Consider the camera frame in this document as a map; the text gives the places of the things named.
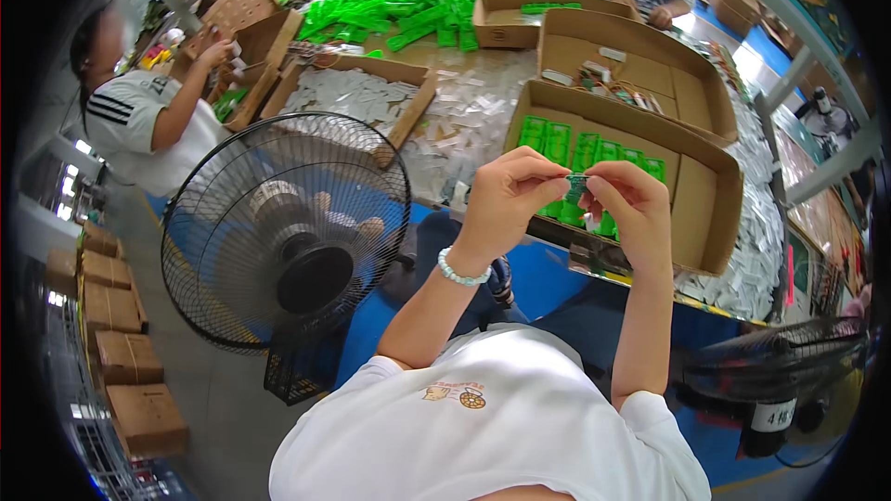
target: stack of boxes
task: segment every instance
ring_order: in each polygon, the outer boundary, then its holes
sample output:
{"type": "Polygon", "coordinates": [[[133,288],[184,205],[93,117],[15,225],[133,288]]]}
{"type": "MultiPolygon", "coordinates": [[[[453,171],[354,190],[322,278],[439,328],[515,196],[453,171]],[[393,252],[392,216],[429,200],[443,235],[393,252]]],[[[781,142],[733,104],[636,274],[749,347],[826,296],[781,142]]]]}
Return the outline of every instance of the stack of boxes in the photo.
{"type": "Polygon", "coordinates": [[[164,381],[123,248],[87,221],[77,252],[51,250],[45,282],[77,296],[77,318],[95,388],[105,396],[128,457],[183,455],[189,428],[164,381]]]}

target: electric fan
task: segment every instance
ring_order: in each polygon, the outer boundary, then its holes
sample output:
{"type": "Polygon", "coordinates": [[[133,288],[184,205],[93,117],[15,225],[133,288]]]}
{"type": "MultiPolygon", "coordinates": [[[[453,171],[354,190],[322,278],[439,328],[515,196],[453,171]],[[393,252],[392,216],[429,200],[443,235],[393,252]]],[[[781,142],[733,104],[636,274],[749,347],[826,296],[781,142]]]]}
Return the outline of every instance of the electric fan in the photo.
{"type": "Polygon", "coordinates": [[[395,148],[363,122],[257,122],[207,154],[168,204],[164,282],[202,338],[268,350],[264,385],[293,404],[333,385],[349,321],[395,260],[410,202],[395,148]]]}
{"type": "Polygon", "coordinates": [[[813,319],[685,353],[672,381],[683,404],[741,424],[741,454],[772,456],[793,419],[815,427],[822,395],[862,366],[868,343],[861,318],[813,319]]]}

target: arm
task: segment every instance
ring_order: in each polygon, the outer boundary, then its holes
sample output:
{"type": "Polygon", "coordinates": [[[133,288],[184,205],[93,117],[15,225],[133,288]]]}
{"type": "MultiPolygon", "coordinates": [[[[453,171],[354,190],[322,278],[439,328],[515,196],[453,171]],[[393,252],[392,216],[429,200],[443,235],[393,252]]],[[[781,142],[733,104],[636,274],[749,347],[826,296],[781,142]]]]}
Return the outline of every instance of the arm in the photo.
{"type": "Polygon", "coordinates": [[[674,296],[668,189],[628,161],[597,163],[579,205],[616,220],[619,244],[634,269],[613,363],[612,404],[639,391],[662,395],[668,382],[674,296]]]}
{"type": "MultiPolygon", "coordinates": [[[[477,170],[461,233],[446,257],[456,275],[480,276],[526,234],[529,219],[569,190],[569,169],[528,147],[514,149],[477,170]]],[[[442,351],[476,293],[433,269],[396,313],[377,353],[403,369],[428,367],[442,351]]]]}
{"type": "Polygon", "coordinates": [[[198,105],[198,99],[201,98],[207,75],[212,68],[226,61],[230,50],[232,44],[228,39],[218,41],[192,64],[183,87],[170,101],[170,106],[158,113],[158,118],[155,119],[155,128],[151,134],[152,151],[170,148],[183,137],[195,106],[198,105]]]}

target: open cardboard box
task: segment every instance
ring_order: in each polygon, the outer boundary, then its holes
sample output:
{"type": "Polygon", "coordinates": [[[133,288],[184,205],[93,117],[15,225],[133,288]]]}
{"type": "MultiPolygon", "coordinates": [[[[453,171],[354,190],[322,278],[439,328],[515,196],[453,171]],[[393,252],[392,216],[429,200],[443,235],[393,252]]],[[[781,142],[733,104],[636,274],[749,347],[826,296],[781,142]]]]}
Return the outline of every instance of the open cardboard box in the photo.
{"type": "MultiPolygon", "coordinates": [[[[597,132],[604,139],[663,159],[672,203],[674,266],[700,275],[723,273],[736,244],[742,207],[742,173],[733,157],[665,117],[536,80],[527,82],[520,93],[504,140],[506,152],[517,147],[528,115],[571,124],[571,153],[578,134],[597,132]]],[[[534,223],[546,225],[549,237],[556,237],[559,243],[572,244],[583,238],[616,244],[554,218],[536,215],[534,223]]]]}
{"type": "MultiPolygon", "coordinates": [[[[402,147],[418,119],[424,114],[430,101],[433,100],[433,96],[437,93],[438,79],[436,73],[429,70],[426,66],[404,64],[394,60],[384,60],[383,58],[339,55],[331,62],[333,63],[331,70],[361,68],[362,71],[380,76],[389,83],[405,82],[420,88],[408,108],[396,120],[393,129],[387,136],[387,139],[393,144],[395,149],[402,147]]],[[[296,62],[292,62],[284,69],[282,79],[260,112],[261,119],[272,118],[279,114],[279,111],[282,110],[288,101],[288,96],[297,90],[298,78],[305,69],[306,66],[296,62]]],[[[393,155],[385,150],[378,150],[372,153],[372,155],[377,159],[380,166],[387,166],[393,160],[393,155]]]]}
{"type": "Polygon", "coordinates": [[[520,7],[524,4],[578,2],[585,10],[631,18],[631,7],[612,0],[477,0],[473,6],[473,26],[480,47],[534,49],[540,25],[531,25],[520,7]]]}
{"type": "Polygon", "coordinates": [[[586,60],[607,64],[612,80],[654,96],[665,116],[680,121],[721,147],[736,140],[736,115],[721,74],[698,52],[632,20],[569,8],[544,13],[538,43],[538,74],[555,70],[575,78],[586,60]],[[604,58],[600,48],[626,54],[604,58]]]}

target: black hair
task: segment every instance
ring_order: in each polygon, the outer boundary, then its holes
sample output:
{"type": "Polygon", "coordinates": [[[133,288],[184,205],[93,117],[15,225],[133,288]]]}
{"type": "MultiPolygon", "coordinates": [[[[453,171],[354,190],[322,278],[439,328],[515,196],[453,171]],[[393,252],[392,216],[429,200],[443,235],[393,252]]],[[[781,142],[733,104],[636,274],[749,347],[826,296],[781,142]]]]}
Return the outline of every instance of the black hair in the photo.
{"type": "Polygon", "coordinates": [[[90,50],[93,49],[93,41],[96,40],[96,33],[99,31],[99,20],[109,5],[110,3],[90,12],[77,28],[74,37],[71,38],[71,71],[80,82],[80,115],[84,117],[84,132],[86,132],[86,116],[84,114],[86,100],[90,98],[90,90],[86,87],[84,62],[89,58],[90,50]]]}

